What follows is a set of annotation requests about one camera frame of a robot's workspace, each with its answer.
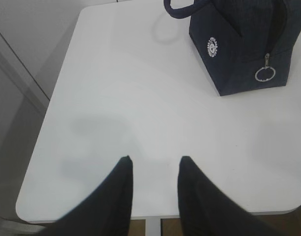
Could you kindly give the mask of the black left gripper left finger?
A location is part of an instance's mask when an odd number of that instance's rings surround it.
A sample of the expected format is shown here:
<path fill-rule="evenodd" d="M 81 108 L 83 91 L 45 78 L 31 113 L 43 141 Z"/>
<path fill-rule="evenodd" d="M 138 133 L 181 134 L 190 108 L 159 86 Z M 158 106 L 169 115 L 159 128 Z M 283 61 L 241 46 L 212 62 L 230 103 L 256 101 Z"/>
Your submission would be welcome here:
<path fill-rule="evenodd" d="M 120 158 L 105 180 L 38 236 L 127 236 L 133 200 L 133 162 Z"/>

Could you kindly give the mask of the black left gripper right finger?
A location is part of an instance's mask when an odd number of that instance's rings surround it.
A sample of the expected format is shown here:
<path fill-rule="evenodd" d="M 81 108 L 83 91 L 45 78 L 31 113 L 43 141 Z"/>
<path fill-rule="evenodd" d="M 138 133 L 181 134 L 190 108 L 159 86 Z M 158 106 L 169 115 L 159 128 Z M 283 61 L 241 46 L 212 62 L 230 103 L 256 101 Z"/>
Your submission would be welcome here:
<path fill-rule="evenodd" d="M 189 156 L 179 164 L 178 208 L 185 236 L 278 236 L 222 193 Z"/>

